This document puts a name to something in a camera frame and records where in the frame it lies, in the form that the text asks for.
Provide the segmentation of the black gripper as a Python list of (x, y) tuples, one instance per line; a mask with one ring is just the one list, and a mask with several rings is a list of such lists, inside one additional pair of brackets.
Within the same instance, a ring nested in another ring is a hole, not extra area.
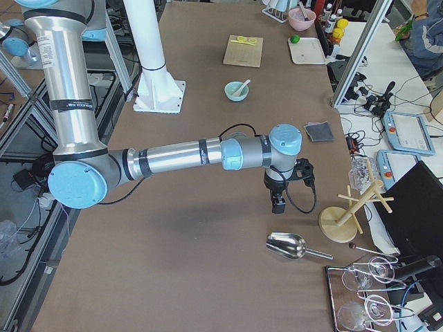
[(287, 188), (285, 180), (283, 180), (281, 176), (279, 177), (279, 179), (275, 180), (271, 178), (267, 173), (264, 173), (264, 185), (270, 191), (272, 213), (284, 214), (286, 201), (282, 196), (282, 193)]

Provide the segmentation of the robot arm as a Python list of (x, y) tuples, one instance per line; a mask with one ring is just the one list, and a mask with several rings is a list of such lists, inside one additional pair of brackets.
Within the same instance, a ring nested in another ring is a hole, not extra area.
[(155, 174), (221, 163), (226, 170), (263, 167), (272, 210), (284, 211), (282, 192), (296, 177), (302, 136), (290, 124), (269, 135), (207, 138), (175, 145), (111, 151), (98, 137), (82, 37), (106, 19), (103, 1), (22, 1), (25, 25), (37, 38), (58, 146), (48, 176), (61, 204), (85, 209), (124, 183)]

